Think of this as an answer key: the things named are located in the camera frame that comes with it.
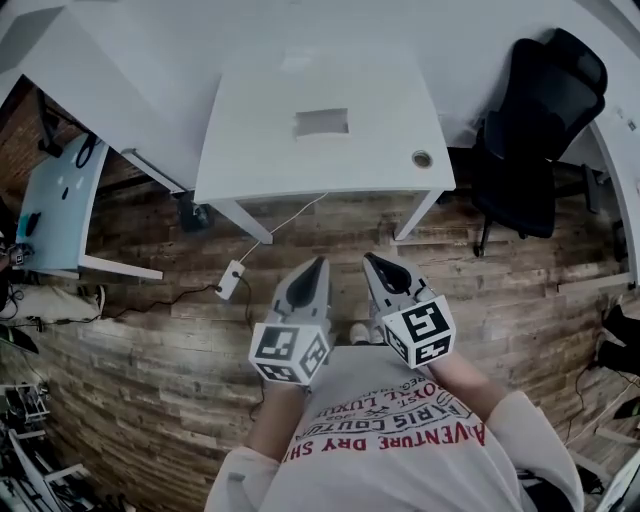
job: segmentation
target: white marker cube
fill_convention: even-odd
[[[329,354],[319,325],[258,323],[249,361],[265,380],[306,386]]]
[[[383,316],[385,341],[411,368],[435,361],[453,350],[456,326],[443,295]]]

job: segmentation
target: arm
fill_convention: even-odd
[[[428,365],[434,378],[449,393],[462,401],[483,422],[507,396],[507,391],[473,366],[457,352]]]
[[[304,390],[271,384],[245,446],[227,455],[205,512],[258,510],[278,472],[304,410]]]
[[[292,384],[270,384],[245,445],[280,462],[304,412],[304,390]]]
[[[507,393],[456,352],[429,364],[429,369],[438,384],[466,404],[500,443],[519,472],[525,489],[523,503],[537,510],[583,510],[582,487],[569,452],[524,393]]]

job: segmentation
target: white sneaker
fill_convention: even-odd
[[[352,345],[361,341],[371,343],[371,336],[367,326],[362,323],[353,324],[349,330],[349,341]]]

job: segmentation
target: cable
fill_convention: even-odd
[[[284,221],[282,224],[280,224],[278,227],[273,228],[271,231],[269,231],[269,233],[271,233],[271,234],[273,235],[273,234],[274,234],[276,231],[278,231],[281,227],[286,226],[287,224],[289,224],[289,222],[291,222],[293,219],[295,219],[296,217],[298,217],[302,212],[304,212],[307,208],[309,208],[309,206],[311,206],[311,205],[313,205],[313,204],[317,203],[318,201],[320,201],[320,199],[323,199],[323,198],[327,197],[327,194],[328,194],[328,193],[329,193],[329,192],[325,192],[325,193],[324,193],[324,194],[322,194],[321,196],[316,197],[316,198],[315,198],[313,201],[311,201],[310,203],[307,203],[307,204],[306,204],[305,206],[303,206],[303,207],[302,207],[302,209],[301,209],[298,213],[296,213],[293,217],[291,217],[290,219],[285,220],[285,221]],[[249,256],[249,254],[251,254],[251,252],[252,252],[256,247],[258,247],[261,243],[262,243],[262,242],[260,242],[260,241],[256,242],[256,243],[255,243],[255,245],[254,245],[251,249],[249,249],[249,250],[245,253],[245,255],[244,255],[242,258],[240,258],[240,261],[238,261],[238,263],[242,263],[242,262],[245,260],[245,258],[246,258],[247,256]]]
[[[40,375],[37,371],[35,371],[33,366],[31,366],[29,359],[27,359],[27,354],[25,354],[22,350],[20,352],[22,353],[22,357],[24,357],[24,362],[27,363],[27,366],[31,369],[31,371],[35,373],[42,382],[47,382],[47,379],[43,378],[42,375]]]
[[[18,290],[14,292],[13,284],[10,281],[8,281],[8,285],[9,285],[8,286],[9,293],[7,294],[7,300],[4,304],[4,307],[6,308],[10,302],[13,302],[13,306],[16,308],[16,310],[13,313],[13,315],[11,315],[9,318],[0,317],[0,322],[6,322],[8,320],[12,320],[18,314],[18,303],[16,301],[24,299],[24,292],[22,290]]]
[[[244,320],[247,323],[247,327],[249,328],[249,331],[253,332],[253,326],[251,325],[251,312],[249,311],[249,305],[251,304],[251,285],[249,284],[249,281],[247,281],[244,277],[242,277],[241,275],[239,275],[237,272],[233,273],[233,276],[236,277],[237,279],[239,279],[246,287],[247,287],[247,293],[248,293],[248,297],[247,297],[247,305],[245,306],[244,309]],[[249,409],[249,419],[255,423],[256,419],[254,417],[256,411],[258,409],[260,409],[260,407],[262,407],[262,404],[264,403],[264,380],[262,378],[262,375],[260,375],[258,373],[258,379],[260,382],[260,395],[261,395],[261,399],[259,402],[253,404],[251,406],[251,409]]]
[[[580,375],[589,368],[589,366],[587,366],[584,370],[582,370],[582,372],[580,372]],[[565,446],[569,446],[571,443],[573,443],[576,439],[578,439],[579,437],[581,437],[587,430],[589,430],[591,428],[592,425],[594,425],[595,423],[598,422],[598,420],[600,418],[602,418],[602,416],[604,416],[607,411],[609,409],[611,409],[617,402],[618,400],[620,400],[620,398],[622,398],[624,396],[624,394],[629,391],[629,389],[631,388],[631,386],[636,386],[636,387],[640,387],[640,385],[636,382],[636,381],[632,381],[631,379],[627,378],[626,376],[624,376],[623,374],[621,374],[619,371],[617,370],[613,370],[614,372],[616,372],[618,375],[620,375],[620,377],[622,377],[624,380],[626,380],[627,382],[629,382],[629,384],[627,385],[626,388],[624,388],[624,390],[622,390],[622,392],[615,398],[615,400],[613,402],[611,402],[609,405],[607,405],[607,407],[604,408],[604,410],[598,414],[598,416],[596,416],[595,418],[593,418],[589,423],[587,423],[585,425],[585,427],[580,431],[580,433],[578,435],[576,435],[575,437],[573,437],[571,440],[569,439],[569,434],[571,433],[571,423],[573,422],[573,420],[576,418],[576,416],[578,416],[578,414],[584,412],[585,407],[584,407],[584,401],[582,402],[582,409],[580,411],[578,411],[572,418],[571,420],[569,420],[569,432],[567,433],[567,438],[565,439],[564,445]],[[576,379],[576,392],[578,392],[577,387],[578,387],[578,379],[580,378],[580,375],[578,375],[578,378]]]
[[[252,318],[251,318],[251,311],[249,311],[249,306],[251,305],[251,285],[249,284],[249,281],[247,281],[244,277],[242,277],[240,274],[238,274],[237,272],[233,272],[233,277],[236,277],[237,279],[239,279],[242,284],[244,284],[247,287],[247,293],[249,294],[249,296],[247,297],[247,304],[244,308],[244,321],[247,323],[247,327],[249,328],[249,331],[253,332],[253,326],[251,325],[252,323]]]
[[[178,297],[176,297],[173,301],[171,302],[165,302],[165,301],[161,301],[161,300],[157,300],[154,303],[151,304],[151,306],[149,306],[147,309],[145,310],[141,310],[138,308],[125,308],[122,311],[120,311],[120,313],[118,313],[117,315],[114,316],[106,316],[106,315],[97,315],[94,316],[93,318],[89,318],[87,320],[58,320],[56,322],[42,322],[40,324],[37,323],[30,323],[30,324],[19,324],[19,325],[10,325],[9,327],[37,327],[38,325],[67,325],[67,324],[90,324],[91,322],[95,322],[96,320],[98,320],[99,318],[105,319],[105,320],[115,320],[116,318],[120,318],[122,315],[124,315],[125,313],[132,311],[134,313],[141,313],[141,314],[145,314],[148,313],[149,311],[151,311],[154,307],[156,306],[173,306],[176,302],[178,302],[180,299],[182,299],[182,297],[184,297],[185,295],[190,295],[192,293],[201,293],[204,291],[207,291],[209,288],[218,288],[218,285],[215,284],[208,284],[207,286],[205,286],[204,288],[199,288],[197,290],[185,290],[184,292],[182,292],[180,295],[178,295]]]
[[[46,103],[44,103],[44,108],[49,112],[51,112],[52,114],[54,114],[56,117],[59,117],[60,119],[65,121],[67,124],[75,126],[80,131],[83,131],[84,133],[87,134],[87,139],[84,141],[84,144],[82,144],[82,148],[80,148],[80,151],[78,152],[78,156],[76,156],[76,167],[78,169],[82,169],[85,165],[87,165],[87,162],[91,158],[91,155],[93,155],[93,150],[100,143],[100,139],[98,139],[96,134],[94,134],[86,126],[64,115],[59,110],[56,110],[55,108],[50,107]]]
[[[571,416],[571,419],[569,419],[569,430],[567,432],[567,437],[564,440],[564,444],[566,445],[568,440],[569,440],[569,436],[571,435],[571,425],[573,424],[573,420],[575,420],[580,414],[582,414],[584,412],[585,406],[584,406],[584,398],[582,397],[582,393],[580,393],[580,390],[578,390],[578,382],[580,381],[580,377],[582,377],[584,375],[584,372],[586,372],[587,370],[589,370],[591,368],[591,364],[588,364],[587,366],[585,366],[582,371],[578,374],[578,376],[576,377],[576,382],[575,382],[575,389],[576,389],[576,393],[578,394],[578,396],[580,397],[580,403],[581,403],[581,408],[580,410],[575,413],[573,416]]]
[[[624,380],[626,380],[629,384],[631,384],[631,385],[633,385],[633,386],[635,386],[637,388],[640,388],[640,385],[638,385],[637,382],[634,382],[629,377],[626,377],[626,376],[622,375],[618,370],[613,370],[613,371],[616,372],[618,375],[620,375],[620,377],[622,377]]]
[[[87,138],[85,139],[80,151],[78,151],[78,156],[76,156],[76,167],[78,169],[82,169],[93,155],[93,150],[100,143],[100,140],[96,136],[95,133],[87,133]]]

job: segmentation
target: desk leg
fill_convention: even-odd
[[[134,267],[116,261],[103,260],[94,256],[80,257],[79,265],[81,267],[92,268],[94,270],[104,270],[106,272],[114,272],[115,274],[124,274],[126,276],[144,277],[145,279],[162,279],[162,272],[158,270],[150,270],[148,268]]]
[[[77,272],[70,272],[68,270],[31,270],[31,272],[37,272],[38,274],[47,274],[50,276],[64,277],[65,279],[80,279],[80,274]]]
[[[398,224],[393,233],[393,238],[395,240],[404,240],[416,224],[420,222],[420,219],[424,217],[429,208],[433,206],[433,203],[438,200],[442,192],[442,189],[428,190],[416,197],[413,205]]]
[[[640,448],[640,441],[638,441],[637,439],[634,439],[633,437],[625,436],[622,434],[618,434],[617,432],[613,432],[605,427],[598,427],[596,429],[596,435],[600,437],[604,437],[605,439],[609,439],[610,441],[615,441],[616,443],[633,446],[635,448]]]
[[[50,482],[55,482],[56,480],[60,480],[65,476],[73,475],[74,473],[84,473],[84,472],[85,472],[84,466],[82,464],[76,464],[66,469],[55,471],[53,473],[49,473],[48,475],[44,475],[43,480],[47,483],[50,483]]]
[[[247,211],[236,201],[224,200],[210,204],[227,219],[249,233],[256,240],[267,245],[271,245],[273,243],[273,235],[269,233],[262,224],[249,215]]]
[[[591,459],[587,459],[586,457],[574,452],[573,450],[569,450],[569,455],[571,455],[573,462],[575,462],[578,466],[582,466],[584,469],[591,471],[600,480],[602,480],[603,484],[607,485],[609,482],[611,482],[613,477],[609,473],[607,473],[607,470],[600,464],[596,464]]]

